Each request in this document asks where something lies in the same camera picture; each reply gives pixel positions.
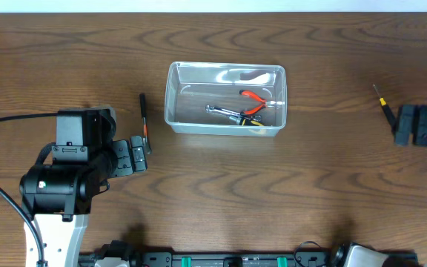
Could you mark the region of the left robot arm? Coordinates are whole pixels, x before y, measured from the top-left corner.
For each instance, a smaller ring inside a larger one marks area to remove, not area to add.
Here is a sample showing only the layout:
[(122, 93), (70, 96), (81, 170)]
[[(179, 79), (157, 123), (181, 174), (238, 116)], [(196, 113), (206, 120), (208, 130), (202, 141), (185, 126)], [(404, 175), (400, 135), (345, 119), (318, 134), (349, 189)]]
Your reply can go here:
[(146, 134), (114, 140), (116, 114), (110, 106), (56, 113), (56, 141), (39, 153), (21, 178), (26, 266), (76, 266), (92, 199), (109, 179), (148, 168)]

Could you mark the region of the red black pliers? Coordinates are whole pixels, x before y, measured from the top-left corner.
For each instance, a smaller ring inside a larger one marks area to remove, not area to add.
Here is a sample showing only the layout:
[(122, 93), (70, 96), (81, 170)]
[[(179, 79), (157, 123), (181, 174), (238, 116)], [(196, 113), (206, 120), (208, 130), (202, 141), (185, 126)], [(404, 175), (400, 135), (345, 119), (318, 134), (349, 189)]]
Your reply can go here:
[(252, 109), (241, 111), (240, 114), (243, 116), (253, 116), (262, 109), (265, 108), (280, 108), (285, 105), (284, 101), (275, 101), (275, 100), (267, 100), (262, 98), (261, 96), (257, 95), (251, 90), (240, 90), (239, 91), (240, 96), (248, 97), (249, 99), (253, 99), (254, 101), (258, 102), (259, 104)]

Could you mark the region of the black yellow precision screwdriver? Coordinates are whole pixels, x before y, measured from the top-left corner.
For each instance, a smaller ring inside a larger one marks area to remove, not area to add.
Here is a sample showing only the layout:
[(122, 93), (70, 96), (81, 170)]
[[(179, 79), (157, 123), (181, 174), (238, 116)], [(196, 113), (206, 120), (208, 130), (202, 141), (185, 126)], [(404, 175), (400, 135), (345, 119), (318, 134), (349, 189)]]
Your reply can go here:
[(372, 85), (374, 91), (376, 92), (377, 96), (379, 97), (380, 101), (380, 107), (382, 108), (382, 111), (387, 119), (387, 122), (391, 126), (391, 129), (394, 130), (395, 124), (396, 124), (396, 117), (392, 111), (392, 109), (389, 107), (388, 103), (385, 101), (385, 99), (380, 94), (378, 87), (373, 84)]

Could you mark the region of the stubby yellow black screwdriver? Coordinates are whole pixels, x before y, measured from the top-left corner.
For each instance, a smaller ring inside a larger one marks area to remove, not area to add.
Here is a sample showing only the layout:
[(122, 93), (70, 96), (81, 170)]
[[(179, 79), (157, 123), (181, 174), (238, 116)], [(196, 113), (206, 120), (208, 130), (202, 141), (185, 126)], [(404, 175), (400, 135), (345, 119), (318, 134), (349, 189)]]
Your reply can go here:
[(249, 119), (248, 117), (243, 116), (229, 116), (231, 121), (233, 121), (236, 125), (240, 126), (255, 126), (255, 127), (263, 127), (263, 124), (255, 121), (253, 119)]

